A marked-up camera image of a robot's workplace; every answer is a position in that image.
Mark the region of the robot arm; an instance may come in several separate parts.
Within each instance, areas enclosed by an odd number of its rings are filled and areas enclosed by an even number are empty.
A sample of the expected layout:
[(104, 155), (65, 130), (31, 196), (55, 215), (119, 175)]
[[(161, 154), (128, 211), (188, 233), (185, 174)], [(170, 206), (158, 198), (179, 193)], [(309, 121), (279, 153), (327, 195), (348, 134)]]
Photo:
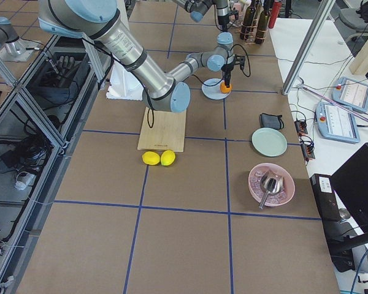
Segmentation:
[(173, 0), (178, 6), (189, 13), (191, 19), (200, 22), (211, 7), (214, 7), (215, 25), (221, 32), (228, 31), (231, 16), (237, 20), (239, 12), (232, 10), (226, 0)]
[(212, 51), (192, 53), (173, 70), (165, 73), (148, 55), (121, 21), (116, 1), (39, 1), (39, 24), (51, 34), (80, 39), (88, 36), (105, 45), (109, 53), (144, 87), (142, 100), (151, 110), (180, 113), (190, 103), (190, 88), (184, 82), (199, 68), (223, 73), (219, 82), (206, 86), (228, 93), (231, 71), (240, 57), (233, 52), (232, 34), (228, 23), (232, 14), (227, 1), (177, 1), (191, 19), (199, 22), (214, 7), (222, 32)]

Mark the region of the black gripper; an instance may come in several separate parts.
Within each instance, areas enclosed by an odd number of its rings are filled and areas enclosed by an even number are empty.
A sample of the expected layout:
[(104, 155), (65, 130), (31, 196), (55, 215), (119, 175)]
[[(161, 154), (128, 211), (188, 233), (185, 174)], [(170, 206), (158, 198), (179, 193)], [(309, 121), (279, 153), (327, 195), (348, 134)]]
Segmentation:
[(223, 32), (227, 32), (228, 31), (228, 23), (230, 22), (230, 17), (233, 16), (235, 19), (238, 18), (239, 12), (234, 9), (232, 10), (231, 8), (218, 8), (217, 9), (217, 19), (218, 19), (218, 24), (221, 26), (221, 30)]
[(231, 60), (228, 60), (227, 64), (224, 64), (221, 68), (224, 76), (225, 87), (230, 87), (231, 72), (235, 66), (239, 66), (240, 70), (243, 71), (245, 68), (246, 57), (241, 55), (234, 55)]

